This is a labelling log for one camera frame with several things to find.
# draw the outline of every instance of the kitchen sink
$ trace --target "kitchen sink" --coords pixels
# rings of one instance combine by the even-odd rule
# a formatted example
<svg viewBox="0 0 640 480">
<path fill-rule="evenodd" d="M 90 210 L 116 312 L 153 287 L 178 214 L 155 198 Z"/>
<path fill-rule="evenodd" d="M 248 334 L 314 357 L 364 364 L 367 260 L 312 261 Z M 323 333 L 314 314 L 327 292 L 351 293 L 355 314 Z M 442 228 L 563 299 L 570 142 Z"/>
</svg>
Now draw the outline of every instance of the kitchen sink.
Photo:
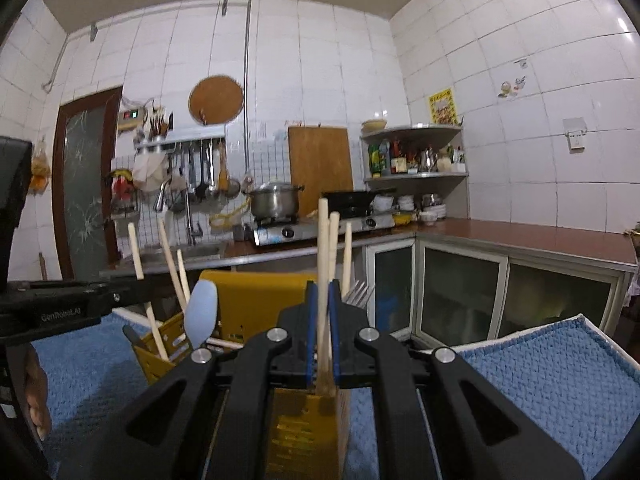
<svg viewBox="0 0 640 480">
<path fill-rule="evenodd" d="M 212 244 L 198 244 L 198 245 L 183 245 L 171 247 L 171 252 L 174 255 L 175 252 L 180 249 L 182 251 L 182 257 L 185 262 L 191 260 L 219 260 L 225 252 L 225 243 L 216 242 Z M 128 256 L 124 259 L 125 262 L 132 262 L 132 256 Z M 146 247 L 140 251 L 140 261 L 142 265 L 159 265 L 164 264 L 164 253 L 162 247 L 152 246 Z"/>
</svg>

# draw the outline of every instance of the wall switch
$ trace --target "wall switch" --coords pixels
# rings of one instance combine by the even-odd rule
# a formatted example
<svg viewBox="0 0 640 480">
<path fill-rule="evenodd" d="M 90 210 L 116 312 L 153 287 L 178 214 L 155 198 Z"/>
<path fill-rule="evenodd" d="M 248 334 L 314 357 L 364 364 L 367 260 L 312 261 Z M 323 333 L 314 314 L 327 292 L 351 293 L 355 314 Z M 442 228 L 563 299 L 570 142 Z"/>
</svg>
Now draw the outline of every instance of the wall switch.
<svg viewBox="0 0 640 480">
<path fill-rule="evenodd" d="M 583 150 L 587 136 L 587 123 L 584 118 L 563 119 L 562 126 L 564 126 L 564 134 L 569 139 L 569 149 Z"/>
</svg>

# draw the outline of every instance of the blue knitted mat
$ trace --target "blue knitted mat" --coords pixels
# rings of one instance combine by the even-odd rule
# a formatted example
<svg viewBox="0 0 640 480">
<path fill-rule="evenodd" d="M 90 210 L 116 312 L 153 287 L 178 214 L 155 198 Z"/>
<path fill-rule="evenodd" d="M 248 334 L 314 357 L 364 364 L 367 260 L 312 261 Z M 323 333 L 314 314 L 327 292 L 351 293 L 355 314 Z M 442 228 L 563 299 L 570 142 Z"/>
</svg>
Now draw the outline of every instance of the blue knitted mat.
<svg viewBox="0 0 640 480">
<path fill-rule="evenodd" d="M 583 317 L 460 355 L 573 455 L 587 480 L 640 414 L 640 371 Z M 370 393 L 354 390 L 351 409 L 344 478 L 378 478 Z"/>
<path fill-rule="evenodd" d="M 42 341 L 53 431 L 45 451 L 60 459 L 146 388 L 122 318 Z M 146 329 L 135 327 L 140 333 Z M 582 319 L 571 319 L 483 348 L 460 352 L 582 465 L 587 479 L 618 448 L 640 413 L 640 372 Z M 351 394 L 345 480 L 378 478 L 370 390 Z"/>
</svg>

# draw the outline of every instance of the frosted glass panel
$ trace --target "frosted glass panel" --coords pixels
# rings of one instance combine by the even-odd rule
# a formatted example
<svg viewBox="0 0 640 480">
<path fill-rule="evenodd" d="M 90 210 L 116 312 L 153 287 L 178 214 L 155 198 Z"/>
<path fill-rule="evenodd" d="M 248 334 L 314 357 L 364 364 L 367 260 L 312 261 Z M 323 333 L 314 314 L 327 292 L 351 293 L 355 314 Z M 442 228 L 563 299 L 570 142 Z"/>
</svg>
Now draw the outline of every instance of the frosted glass panel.
<svg viewBox="0 0 640 480">
<path fill-rule="evenodd" d="M 100 154 L 104 106 L 66 124 L 63 185 L 66 238 L 76 280 L 97 280 L 108 264 L 102 217 Z"/>
<path fill-rule="evenodd" d="M 499 336 L 584 314 L 599 326 L 610 283 L 511 264 Z"/>
<path fill-rule="evenodd" d="M 411 323 L 413 248 L 376 253 L 376 328 L 396 332 Z"/>
<path fill-rule="evenodd" d="M 499 270 L 497 262 L 425 249 L 422 331 L 450 346 L 487 339 Z"/>
</svg>

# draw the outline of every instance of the light blue spatula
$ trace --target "light blue spatula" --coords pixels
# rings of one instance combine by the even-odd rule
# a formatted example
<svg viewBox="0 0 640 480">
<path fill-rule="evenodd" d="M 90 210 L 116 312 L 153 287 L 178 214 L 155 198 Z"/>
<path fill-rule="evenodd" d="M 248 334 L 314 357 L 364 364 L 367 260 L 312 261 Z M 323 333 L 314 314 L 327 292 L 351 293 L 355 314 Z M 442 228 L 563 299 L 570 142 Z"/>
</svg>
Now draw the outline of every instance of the light blue spatula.
<svg viewBox="0 0 640 480">
<path fill-rule="evenodd" d="M 184 313 L 184 331 L 193 349 L 199 348 L 216 328 L 218 288 L 209 280 L 199 280 L 191 292 Z"/>
</svg>

